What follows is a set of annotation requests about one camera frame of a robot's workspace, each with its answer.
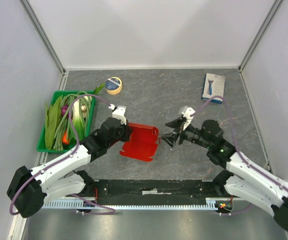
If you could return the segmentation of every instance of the white bracket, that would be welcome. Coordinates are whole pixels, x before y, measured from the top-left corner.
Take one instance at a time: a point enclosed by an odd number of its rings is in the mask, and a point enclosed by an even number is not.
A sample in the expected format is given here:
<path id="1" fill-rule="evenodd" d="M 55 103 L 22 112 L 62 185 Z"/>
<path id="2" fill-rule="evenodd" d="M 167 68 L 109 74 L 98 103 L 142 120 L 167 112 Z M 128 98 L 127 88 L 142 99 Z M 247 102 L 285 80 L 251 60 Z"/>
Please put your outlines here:
<path id="1" fill-rule="evenodd" d="M 189 124 L 192 122 L 193 120 L 193 116 L 191 116 L 192 114 L 195 113 L 195 110 L 193 110 L 191 107 L 187 107 L 184 106 L 180 109 L 179 114 L 181 114 L 183 117 L 186 118 L 186 122 L 184 124 L 183 127 L 183 131 L 189 126 Z"/>
<path id="2" fill-rule="evenodd" d="M 126 125 L 125 117 L 126 107 L 118 106 L 115 111 L 113 111 L 113 118 L 119 119 L 123 125 Z"/>

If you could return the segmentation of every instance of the wire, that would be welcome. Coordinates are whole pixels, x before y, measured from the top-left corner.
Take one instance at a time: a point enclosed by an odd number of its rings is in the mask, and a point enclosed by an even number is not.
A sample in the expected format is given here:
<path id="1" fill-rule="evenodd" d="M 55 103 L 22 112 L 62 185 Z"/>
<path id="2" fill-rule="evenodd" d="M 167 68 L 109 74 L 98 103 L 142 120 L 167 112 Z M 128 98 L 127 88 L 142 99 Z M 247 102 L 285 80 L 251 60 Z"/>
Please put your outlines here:
<path id="1" fill-rule="evenodd" d="M 225 104 L 225 107 L 226 107 L 226 110 L 229 114 L 229 120 L 231 121 L 232 125 L 231 125 L 231 131 L 232 131 L 232 139 L 233 139 L 233 143 L 235 145 L 235 149 L 236 149 L 236 152 L 238 153 L 239 157 L 242 159 L 242 161 L 251 169 L 253 169 L 254 171 L 258 172 L 260 175 L 262 175 L 263 177 L 265 177 L 266 179 L 268 179 L 269 181 L 273 182 L 275 185 L 277 185 L 280 189 L 283 189 L 285 190 L 286 192 L 288 192 L 288 188 L 283 186 L 280 182 L 278 182 L 277 180 L 273 179 L 272 177 L 270 177 L 268 174 L 266 174 L 265 172 L 261 171 L 260 169 L 256 168 L 255 166 L 253 166 L 249 161 L 247 161 L 244 156 L 241 154 L 240 150 L 239 150 L 239 147 L 238 147 L 238 144 L 237 144 L 237 141 L 236 141 L 236 135 L 235 135 L 235 128 L 234 128 L 234 119 L 233 119 L 233 116 L 232 116 L 232 111 L 228 105 L 228 103 L 226 102 L 226 100 L 222 97 L 222 96 L 213 96 L 209 99 L 207 99 L 207 101 L 196 111 L 194 112 L 193 114 L 191 114 L 191 117 L 193 117 L 194 115 L 196 115 L 197 112 L 200 112 L 202 109 L 204 109 L 204 107 L 206 105 L 208 105 L 210 103 L 211 100 L 215 99 L 215 98 L 220 98 L 224 104 Z"/>
<path id="2" fill-rule="evenodd" d="M 95 192 L 95 194 L 94 194 L 94 198 L 95 198 L 95 201 L 96 201 L 96 203 L 97 203 L 97 199 L 98 199 L 98 191 L 97 191 L 97 188 L 95 187 L 95 189 L 94 189 L 94 192 Z"/>
<path id="3" fill-rule="evenodd" d="M 84 202 L 86 202 L 86 203 L 88 203 L 90 205 L 94 205 L 94 206 L 100 207 L 102 209 L 110 210 L 110 211 L 100 212 L 100 213 L 99 212 L 97 212 L 97 213 L 94 212 L 93 213 L 93 212 L 82 212 L 82 211 L 79 211 L 79 212 L 84 213 L 86 215 L 109 215 L 109 214 L 114 214 L 116 212 L 115 209 L 112 209 L 112 208 L 107 207 L 107 206 L 103 206 L 103 205 L 99 205 L 99 204 L 93 203 L 93 202 L 91 202 L 89 200 L 84 199 L 83 197 L 80 197 L 80 196 L 76 195 L 76 194 L 71 194 L 71 196 L 76 197 L 78 199 L 81 199 L 81 200 L 83 200 Z"/>
<path id="4" fill-rule="evenodd" d="M 74 150 L 71 152 L 71 154 L 68 154 L 68 155 L 64 156 L 64 157 L 61 158 L 60 160 L 58 160 L 58 161 L 56 161 L 56 162 L 53 162 L 52 164 L 50 164 L 50 165 L 46 166 L 45 168 L 43 168 L 42 170 L 38 171 L 38 172 L 35 173 L 33 176 L 31 176 L 26 182 L 24 182 L 22 186 L 20 186 L 20 188 L 19 188 L 19 189 L 17 190 L 17 192 L 15 193 L 15 195 L 14 195 L 14 197 L 13 197 L 13 199 L 12 199 L 12 201 L 10 202 L 10 205 L 9 205 L 9 213 L 10 213 L 11 215 L 14 216 L 14 215 L 19 214 L 19 212 L 13 212 L 13 207 L 14 207 L 14 204 L 15 204 L 16 199 L 18 198 L 18 195 L 23 191 L 23 189 L 27 186 L 27 184 L 29 184 L 33 179 L 35 179 L 37 176 L 41 175 L 42 173 L 44 173 L 45 171 L 47 171 L 47 170 L 50 169 L 51 167 L 53 167 L 53 166 L 55 166 L 55 165 L 57 165 L 57 164 L 65 161 L 66 159 L 69 159 L 71 155 L 73 155 L 74 153 L 77 152 L 77 150 L 78 150 L 78 148 L 79 148 L 79 138 L 78 138 L 78 134 L 77 134 L 77 132 L 76 132 L 76 129 L 75 129 L 75 127 L 74 127 L 74 124 L 73 124 L 73 122 L 72 122 L 71 116 L 72 116 L 72 107 L 73 107 L 74 103 L 75 103 L 77 100 L 79 100 L 80 98 L 83 98 L 83 97 L 95 97 L 95 98 L 98 98 L 98 99 L 102 100 L 102 101 L 103 101 L 104 103 L 106 103 L 109 107 L 111 106 L 111 104 L 110 104 L 107 100 L 105 100 L 105 99 L 102 98 L 101 96 L 94 95 L 94 94 L 89 94 L 89 93 L 88 93 L 88 94 L 84 94 L 84 95 L 81 95 L 81 96 L 78 96 L 77 98 L 75 98 L 75 100 L 73 101 L 73 103 L 70 105 L 70 107 L 69 107 L 69 112 L 68 112 L 68 120 L 69 120 L 70 126 L 71 126 L 71 128 L 72 128 L 72 130 L 73 130 L 73 132 L 74 132 L 75 139 L 76 139 L 76 142 L 77 142 Z M 88 200 L 86 200 L 86 199 L 84 199 L 84 198 L 82 198 L 82 197 L 79 197 L 79 196 L 77 196 L 77 195 L 76 195 L 76 198 L 79 198 L 79 199 L 81 199 L 81 200 L 83 200 L 83 201 L 85 201 L 85 202 L 89 202 Z M 95 206 L 100 207 L 100 208 L 104 208 L 104 209 L 112 210 L 112 208 L 107 208 L 107 207 L 101 206 L 101 205 L 99 205 L 99 204 L 96 204 Z M 103 215 L 103 214 L 111 214 L 111 212 L 107 212 L 107 213 L 106 213 L 106 212 L 103 212 L 102 214 L 97 214 L 97 215 Z"/>
<path id="5" fill-rule="evenodd" d="M 250 204 L 248 207 L 246 207 L 244 210 L 241 210 L 241 211 L 236 211 L 236 212 L 233 212 L 233 213 L 220 213 L 219 215 L 220 216 L 231 216 L 231 215 L 237 215 L 237 214 L 243 214 L 245 212 L 247 212 L 253 205 Z"/>

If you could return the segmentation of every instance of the carrot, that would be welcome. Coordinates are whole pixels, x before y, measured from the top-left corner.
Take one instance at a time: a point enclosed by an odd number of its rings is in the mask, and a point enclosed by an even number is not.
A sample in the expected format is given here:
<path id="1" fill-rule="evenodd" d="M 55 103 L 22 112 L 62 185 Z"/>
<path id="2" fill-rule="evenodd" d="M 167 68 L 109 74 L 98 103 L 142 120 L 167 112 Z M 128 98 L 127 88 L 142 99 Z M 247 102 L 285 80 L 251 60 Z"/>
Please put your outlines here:
<path id="1" fill-rule="evenodd" d="M 67 130 L 65 131 L 64 135 L 63 135 L 63 139 L 62 139 L 62 143 L 65 145 L 69 145 L 69 138 L 67 138 Z"/>

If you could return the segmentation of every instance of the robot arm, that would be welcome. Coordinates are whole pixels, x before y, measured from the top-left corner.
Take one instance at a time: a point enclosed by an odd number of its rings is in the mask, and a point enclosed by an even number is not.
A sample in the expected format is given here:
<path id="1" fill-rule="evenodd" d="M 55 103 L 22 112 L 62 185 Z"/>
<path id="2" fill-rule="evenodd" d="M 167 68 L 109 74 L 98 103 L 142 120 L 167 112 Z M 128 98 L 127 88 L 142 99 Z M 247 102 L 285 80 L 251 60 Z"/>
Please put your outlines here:
<path id="1" fill-rule="evenodd" d="M 113 109 L 112 117 L 103 122 L 100 129 L 96 129 L 81 140 L 74 154 L 72 154 L 74 151 L 70 150 L 54 160 L 30 170 L 25 166 L 16 170 L 7 190 L 7 195 L 11 200 L 28 179 L 41 172 L 20 192 L 14 203 L 22 217 L 32 216 L 45 203 L 54 199 L 69 194 L 77 194 L 87 190 L 87 188 L 92 189 L 94 180 L 85 171 L 78 171 L 70 177 L 60 178 L 106 154 L 107 150 L 116 142 L 129 141 L 132 130 L 124 116 L 126 107 L 111 106 L 110 108 Z M 68 159 L 44 170 L 64 157 L 68 157 Z"/>
<path id="2" fill-rule="evenodd" d="M 189 141 L 207 148 L 210 161 L 225 169 L 213 180 L 217 183 L 218 193 L 238 196 L 257 205 L 288 231 L 288 191 L 285 190 L 288 189 L 288 182 L 264 170 L 242 152 L 237 152 L 223 138 L 224 132 L 216 121 L 204 121 L 201 129 L 193 127 L 190 122 L 194 112 L 190 107 L 182 108 L 181 117 L 166 124 L 174 129 L 173 132 L 161 136 L 161 139 L 171 147 L 174 147 L 179 138 L 179 144 Z"/>

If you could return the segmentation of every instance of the metal frame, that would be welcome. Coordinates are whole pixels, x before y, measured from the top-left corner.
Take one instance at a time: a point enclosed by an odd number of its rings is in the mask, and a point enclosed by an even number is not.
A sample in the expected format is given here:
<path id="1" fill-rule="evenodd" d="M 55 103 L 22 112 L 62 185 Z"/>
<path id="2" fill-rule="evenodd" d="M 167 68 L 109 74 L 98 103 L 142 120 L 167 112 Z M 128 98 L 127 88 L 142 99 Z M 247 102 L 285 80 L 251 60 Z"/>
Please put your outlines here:
<path id="1" fill-rule="evenodd" d="M 25 10 L 28 18 L 30 19 L 30 21 L 32 22 L 34 28 L 36 29 L 40 39 L 42 40 L 43 44 L 45 45 L 47 51 L 49 52 L 50 56 L 52 57 L 56 67 L 58 68 L 58 70 L 64 74 L 65 73 L 65 68 L 63 66 L 63 64 L 61 63 L 61 61 L 59 60 L 52 44 L 50 43 L 43 27 L 41 26 L 32 6 L 30 5 L 28 0 L 19 0 L 19 2 L 21 3 L 23 9 Z"/>
<path id="2" fill-rule="evenodd" d="M 240 70 L 240 77 L 242 79 L 242 83 L 246 92 L 246 96 L 250 105 L 250 109 L 251 109 L 251 113 L 253 115 L 254 121 L 255 121 L 255 125 L 256 125 L 256 129 L 259 135 L 259 139 L 264 151 L 264 155 L 266 158 L 266 161 L 269 163 L 269 156 L 265 147 L 265 143 L 262 137 L 262 131 L 259 125 L 259 121 L 258 118 L 256 116 L 256 112 L 255 109 L 253 107 L 251 98 L 249 96 L 248 90 L 247 90 L 247 85 L 245 83 L 244 80 L 244 76 L 243 76 L 243 70 L 245 69 L 245 66 L 247 65 L 249 59 L 251 58 L 251 56 L 253 55 L 254 51 L 256 50 L 260 40 L 262 39 L 264 33 L 266 32 L 266 30 L 268 29 L 273 17 L 275 16 L 276 12 L 278 11 L 278 9 L 280 8 L 280 6 L 282 5 L 284 0 L 275 0 L 272 7 L 270 8 L 264 22 L 262 23 L 259 31 L 257 32 L 252 44 L 250 45 L 248 51 L 246 52 L 241 64 L 239 65 L 239 70 Z M 62 78 L 59 84 L 59 90 L 64 90 L 65 86 L 66 86 L 66 81 L 67 81 L 67 77 L 68 77 L 68 71 L 66 71 L 66 69 L 64 68 L 63 64 L 61 63 L 58 55 L 56 54 L 52 44 L 50 43 L 44 29 L 42 28 L 34 10 L 32 9 L 32 6 L 29 3 L 29 0 L 19 0 L 19 2 L 21 3 L 21 5 L 23 6 L 23 9 L 25 10 L 27 16 L 29 17 L 29 19 L 31 20 L 34 28 L 36 29 L 40 39 L 42 40 L 43 44 L 45 45 L 47 51 L 49 52 L 49 54 L 51 55 L 56 67 L 59 69 L 59 71 L 62 73 Z M 39 153 L 36 159 L 36 164 L 35 165 L 39 165 L 42 163 L 45 163 L 47 160 L 47 153 Z M 22 218 L 20 215 L 17 215 L 13 218 L 12 224 L 11 224 L 11 228 L 8 234 L 7 239 L 8 240 L 20 240 L 22 235 L 23 235 L 23 231 L 24 231 L 24 227 L 25 227 L 25 223 L 26 223 L 26 219 Z"/>
<path id="3" fill-rule="evenodd" d="M 264 152 L 264 156 L 265 156 L 266 162 L 269 164 L 269 169 L 272 172 L 272 169 L 270 168 L 270 160 L 269 160 L 268 152 L 267 152 L 267 149 L 266 149 L 266 146 L 265 146 L 265 142 L 264 142 L 263 135 L 262 135 L 262 130 L 261 130 L 261 127 L 259 125 L 259 121 L 258 121 L 258 118 L 257 118 L 257 115 L 256 115 L 255 108 L 254 108 L 254 106 L 252 104 L 252 100 L 251 100 L 251 98 L 249 96 L 247 85 L 246 85 L 246 82 L 244 80 L 244 76 L 243 76 L 242 71 L 240 71 L 239 74 L 240 74 L 240 78 L 241 78 L 243 86 L 244 86 L 244 90 L 245 90 L 246 97 L 247 97 L 247 100 L 248 100 L 248 103 L 249 103 L 250 111 L 252 113 L 252 116 L 253 116 L 253 119 L 254 119 L 254 122 L 255 122 L 256 130 L 257 130 L 257 133 L 258 133 L 258 136 L 259 136 L 260 145 L 263 148 L 263 152 Z"/>
<path id="4" fill-rule="evenodd" d="M 246 55 L 244 56 L 244 59 L 240 63 L 239 70 L 242 71 L 245 69 L 246 64 L 248 63 L 250 57 L 253 55 L 254 51 L 256 50 L 258 43 L 262 39 L 264 33 L 266 32 L 268 26 L 270 25 L 273 17 L 275 16 L 276 12 L 280 8 L 281 4 L 284 0 L 275 0 L 272 7 L 270 8 L 263 24 L 261 25 L 259 31 L 257 32 L 255 39 L 253 40 L 252 44 L 250 45 Z"/>

